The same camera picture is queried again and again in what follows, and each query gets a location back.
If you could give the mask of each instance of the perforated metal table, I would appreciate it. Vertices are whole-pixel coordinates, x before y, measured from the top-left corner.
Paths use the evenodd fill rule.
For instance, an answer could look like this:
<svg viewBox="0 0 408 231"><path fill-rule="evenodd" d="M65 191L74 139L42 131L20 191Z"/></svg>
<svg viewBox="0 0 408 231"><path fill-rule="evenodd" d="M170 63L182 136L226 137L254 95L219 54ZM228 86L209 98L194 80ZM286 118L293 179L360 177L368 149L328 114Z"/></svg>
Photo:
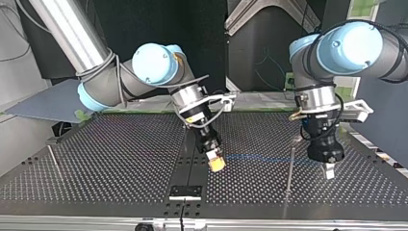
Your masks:
<svg viewBox="0 0 408 231"><path fill-rule="evenodd" d="M340 131L346 158L336 165L335 179L323 179L320 164L306 156L308 143L298 139L299 124L288 116L222 115L215 128L227 167L212 173L176 115L100 115L0 178L0 229L5 218L57 216L173 223L377 220L408 230L403 175ZM202 199L168 199L172 186L186 185L202 186Z"/></svg>

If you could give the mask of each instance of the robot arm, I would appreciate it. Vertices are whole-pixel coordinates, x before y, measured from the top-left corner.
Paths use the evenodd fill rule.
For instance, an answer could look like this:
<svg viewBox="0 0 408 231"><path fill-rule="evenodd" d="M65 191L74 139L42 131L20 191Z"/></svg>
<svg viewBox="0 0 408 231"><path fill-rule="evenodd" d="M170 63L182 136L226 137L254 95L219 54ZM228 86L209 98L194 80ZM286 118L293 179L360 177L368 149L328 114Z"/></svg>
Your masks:
<svg viewBox="0 0 408 231"><path fill-rule="evenodd" d="M121 64L106 47L76 0L30 0L57 43L82 78L78 93L93 111L111 108L155 88L168 89L176 114L191 128L197 148L209 158L212 171L224 168L220 138L211 125L230 108L234 95L206 96L198 86L187 58L178 45L147 43L131 61ZM212 117L211 100L220 100L221 111Z"/></svg>
<svg viewBox="0 0 408 231"><path fill-rule="evenodd" d="M344 158L336 141L341 120L364 122L372 109L363 101L344 103L335 93L334 76L379 78L389 83L406 80L406 40L374 22L348 20L322 35L310 35L290 46L295 101L301 135L310 141L308 157L332 166ZM302 133L306 131L309 138Z"/></svg>

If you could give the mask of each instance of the silver metal tube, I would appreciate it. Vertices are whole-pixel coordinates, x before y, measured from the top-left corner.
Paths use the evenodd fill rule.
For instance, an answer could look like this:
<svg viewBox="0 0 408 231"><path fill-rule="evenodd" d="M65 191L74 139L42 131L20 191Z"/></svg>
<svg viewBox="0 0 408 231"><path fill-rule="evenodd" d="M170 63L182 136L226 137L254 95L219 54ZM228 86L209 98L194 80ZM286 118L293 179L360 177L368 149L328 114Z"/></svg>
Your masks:
<svg viewBox="0 0 408 231"><path fill-rule="evenodd" d="M107 47L77 0L30 0L77 72L102 64Z"/></svg>

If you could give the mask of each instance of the workbench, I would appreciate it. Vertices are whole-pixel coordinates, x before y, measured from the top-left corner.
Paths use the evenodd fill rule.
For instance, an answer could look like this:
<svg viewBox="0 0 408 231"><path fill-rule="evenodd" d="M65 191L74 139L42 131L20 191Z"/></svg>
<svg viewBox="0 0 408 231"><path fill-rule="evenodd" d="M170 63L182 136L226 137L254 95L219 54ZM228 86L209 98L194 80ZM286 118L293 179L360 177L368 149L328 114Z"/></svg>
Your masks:
<svg viewBox="0 0 408 231"><path fill-rule="evenodd" d="M324 179L289 115L217 119L221 172L209 171L176 115L96 115L0 178L0 230L134 230L141 222L408 230L408 179L342 128L345 159L335 179ZM174 187L189 186L199 187L199 200L169 199Z"/></svg>

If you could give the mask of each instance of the light blue joint cover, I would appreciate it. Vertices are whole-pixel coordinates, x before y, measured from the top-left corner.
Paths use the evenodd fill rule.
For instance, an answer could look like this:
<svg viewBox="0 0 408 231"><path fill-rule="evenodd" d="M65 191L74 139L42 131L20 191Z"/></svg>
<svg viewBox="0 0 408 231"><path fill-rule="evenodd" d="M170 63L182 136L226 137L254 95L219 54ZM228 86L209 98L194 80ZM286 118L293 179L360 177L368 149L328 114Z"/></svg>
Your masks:
<svg viewBox="0 0 408 231"><path fill-rule="evenodd" d="M293 55L296 54L298 51L300 51L305 46L312 44L312 42L314 42L318 36L319 35L310 35L310 36L303 37L303 38L293 41L291 45L289 46L289 54L290 54L289 60L292 62Z"/></svg>
<svg viewBox="0 0 408 231"><path fill-rule="evenodd" d="M179 68L175 52L184 54L178 45L146 43L133 56L133 71L147 85L164 85L174 78Z"/></svg>
<svg viewBox="0 0 408 231"><path fill-rule="evenodd" d="M85 107L88 109L94 111L94 112L100 112L105 109L109 109L111 107L103 105L96 100L94 100L90 95L87 93L87 91L84 88L84 83L81 83L78 86L78 94L79 94L79 99L81 100L82 104L84 104Z"/></svg>
<svg viewBox="0 0 408 231"><path fill-rule="evenodd" d="M337 75L350 75L373 65L383 49L381 33L366 22L350 22L325 35L318 44L318 62Z"/></svg>

